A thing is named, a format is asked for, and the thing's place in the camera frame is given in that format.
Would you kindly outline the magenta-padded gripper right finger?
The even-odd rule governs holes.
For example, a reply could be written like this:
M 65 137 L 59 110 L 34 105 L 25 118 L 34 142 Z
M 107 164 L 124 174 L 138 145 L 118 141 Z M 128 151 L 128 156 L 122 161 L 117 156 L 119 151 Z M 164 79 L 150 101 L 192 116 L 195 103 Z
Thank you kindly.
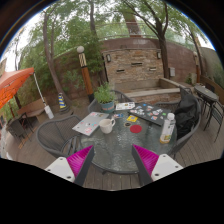
M 132 156 L 139 170 L 139 179 L 142 186 L 182 169 L 182 166 L 169 155 L 157 155 L 135 144 L 132 145 Z

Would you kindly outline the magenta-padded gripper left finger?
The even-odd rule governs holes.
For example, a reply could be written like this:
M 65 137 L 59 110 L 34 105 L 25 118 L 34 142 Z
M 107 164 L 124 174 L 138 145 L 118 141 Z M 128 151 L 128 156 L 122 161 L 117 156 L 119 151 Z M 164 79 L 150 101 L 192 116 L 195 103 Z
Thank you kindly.
M 57 158 L 46 168 L 46 171 L 75 183 L 76 185 L 82 186 L 93 157 L 94 146 L 90 145 L 68 158 Z

